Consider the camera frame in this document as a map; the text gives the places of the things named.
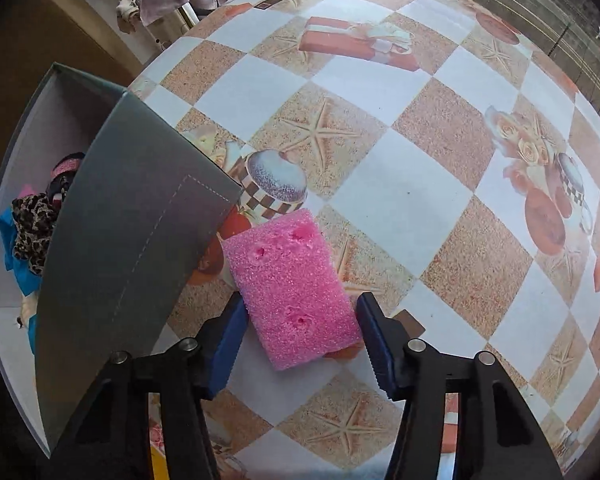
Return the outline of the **pink foam sponge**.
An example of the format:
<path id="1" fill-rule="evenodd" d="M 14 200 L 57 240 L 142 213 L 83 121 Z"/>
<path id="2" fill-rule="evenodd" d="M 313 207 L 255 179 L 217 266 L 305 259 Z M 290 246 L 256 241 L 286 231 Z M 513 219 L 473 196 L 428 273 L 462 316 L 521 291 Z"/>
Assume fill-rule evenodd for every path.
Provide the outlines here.
<path id="1" fill-rule="evenodd" d="M 276 370 L 357 344 L 361 332 L 330 247 L 302 208 L 222 243 L 250 321 Z"/>

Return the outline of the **beige knitted glove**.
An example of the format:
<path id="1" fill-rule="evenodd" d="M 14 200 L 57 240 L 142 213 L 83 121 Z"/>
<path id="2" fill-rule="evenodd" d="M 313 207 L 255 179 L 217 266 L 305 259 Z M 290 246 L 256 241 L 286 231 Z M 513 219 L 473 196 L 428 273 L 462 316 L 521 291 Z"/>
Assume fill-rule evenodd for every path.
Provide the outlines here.
<path id="1" fill-rule="evenodd" d="M 30 295 L 23 296 L 17 318 L 19 326 L 29 328 L 30 319 L 36 315 L 36 310 L 38 310 L 38 292 L 31 292 Z"/>

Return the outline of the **blue cloth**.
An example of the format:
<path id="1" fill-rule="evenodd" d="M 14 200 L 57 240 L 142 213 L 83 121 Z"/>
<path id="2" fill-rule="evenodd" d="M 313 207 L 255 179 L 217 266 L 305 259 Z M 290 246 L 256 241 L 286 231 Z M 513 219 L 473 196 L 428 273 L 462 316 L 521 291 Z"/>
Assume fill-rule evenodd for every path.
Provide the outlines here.
<path id="1" fill-rule="evenodd" d="M 18 259 L 15 255 L 17 229 L 10 208 L 0 214 L 0 237 L 4 248 L 5 269 L 14 274 L 20 292 L 25 297 L 37 292 L 40 289 L 42 278 L 30 270 L 27 260 Z"/>

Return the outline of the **leopard print fabric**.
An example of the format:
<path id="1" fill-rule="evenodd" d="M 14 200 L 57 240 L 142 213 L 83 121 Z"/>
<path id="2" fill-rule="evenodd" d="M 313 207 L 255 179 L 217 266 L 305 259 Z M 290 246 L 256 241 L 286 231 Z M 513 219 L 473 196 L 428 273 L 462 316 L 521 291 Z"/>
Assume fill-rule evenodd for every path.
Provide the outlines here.
<path id="1" fill-rule="evenodd" d="M 62 195 L 31 194 L 12 201 L 12 220 L 16 229 L 14 256 L 27 263 L 29 270 L 43 274 Z"/>

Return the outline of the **pink navy knitted sock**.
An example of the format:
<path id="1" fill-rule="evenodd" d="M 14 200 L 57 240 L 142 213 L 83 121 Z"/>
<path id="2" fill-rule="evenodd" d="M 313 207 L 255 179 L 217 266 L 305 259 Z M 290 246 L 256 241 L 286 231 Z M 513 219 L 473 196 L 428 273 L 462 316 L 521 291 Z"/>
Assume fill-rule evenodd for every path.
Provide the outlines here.
<path id="1" fill-rule="evenodd" d="M 68 194 L 76 173 L 80 169 L 85 154 L 76 152 L 61 159 L 50 173 L 50 183 L 46 195 L 52 206 L 59 208 Z"/>

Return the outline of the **grey white cardboard box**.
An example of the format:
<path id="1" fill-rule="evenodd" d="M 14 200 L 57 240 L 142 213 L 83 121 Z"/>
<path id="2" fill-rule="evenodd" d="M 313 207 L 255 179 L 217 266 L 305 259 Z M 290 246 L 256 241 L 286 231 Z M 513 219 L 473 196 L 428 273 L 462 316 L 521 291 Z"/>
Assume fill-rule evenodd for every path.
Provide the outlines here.
<path id="1" fill-rule="evenodd" d="M 33 333 L 0 237 L 0 370 L 44 453 L 112 352 L 151 352 L 240 195 L 134 93 L 54 64 L 3 159 L 0 214 L 24 188 L 47 188 L 74 153 L 83 159 L 53 227 Z"/>

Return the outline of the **checkered patterned tablecloth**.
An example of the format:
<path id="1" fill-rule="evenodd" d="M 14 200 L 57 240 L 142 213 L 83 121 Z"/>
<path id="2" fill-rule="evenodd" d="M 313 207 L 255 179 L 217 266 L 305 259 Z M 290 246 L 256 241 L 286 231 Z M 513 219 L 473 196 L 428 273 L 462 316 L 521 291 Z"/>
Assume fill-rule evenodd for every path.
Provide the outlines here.
<path id="1" fill-rule="evenodd" d="M 132 90 L 244 188 L 301 206 L 350 297 L 493 352 L 562 470 L 600 430 L 600 115 L 472 0 L 230 0 Z"/>

